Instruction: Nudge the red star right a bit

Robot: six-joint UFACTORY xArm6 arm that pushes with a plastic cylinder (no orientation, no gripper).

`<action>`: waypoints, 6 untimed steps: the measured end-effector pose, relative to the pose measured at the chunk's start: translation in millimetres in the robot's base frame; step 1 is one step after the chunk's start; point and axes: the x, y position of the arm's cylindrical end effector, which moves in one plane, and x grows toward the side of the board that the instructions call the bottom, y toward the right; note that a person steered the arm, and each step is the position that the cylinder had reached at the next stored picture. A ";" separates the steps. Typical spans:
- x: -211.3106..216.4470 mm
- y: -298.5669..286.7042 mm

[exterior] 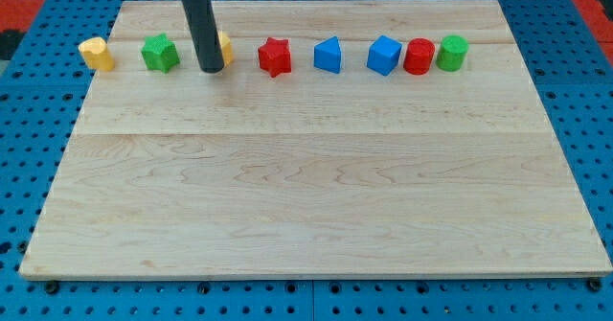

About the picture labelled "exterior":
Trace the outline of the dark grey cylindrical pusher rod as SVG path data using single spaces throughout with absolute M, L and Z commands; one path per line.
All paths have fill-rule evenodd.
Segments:
M 200 69 L 214 74 L 224 68 L 212 0 L 181 0 Z

